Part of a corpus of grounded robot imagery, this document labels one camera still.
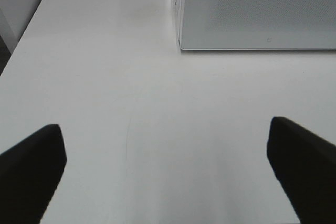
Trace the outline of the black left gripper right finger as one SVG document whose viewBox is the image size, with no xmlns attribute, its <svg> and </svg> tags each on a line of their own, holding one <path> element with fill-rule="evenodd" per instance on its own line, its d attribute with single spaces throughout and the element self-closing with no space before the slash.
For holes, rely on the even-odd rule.
<svg viewBox="0 0 336 224">
<path fill-rule="evenodd" d="M 267 158 L 301 223 L 335 223 L 335 145 L 277 116 Z"/>
</svg>

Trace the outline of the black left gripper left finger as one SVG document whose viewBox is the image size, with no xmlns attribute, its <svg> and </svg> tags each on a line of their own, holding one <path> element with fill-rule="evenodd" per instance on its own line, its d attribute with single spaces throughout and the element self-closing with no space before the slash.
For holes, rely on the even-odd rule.
<svg viewBox="0 0 336 224">
<path fill-rule="evenodd" d="M 67 163 L 58 124 L 1 154 L 1 223 L 40 223 Z"/>
</svg>

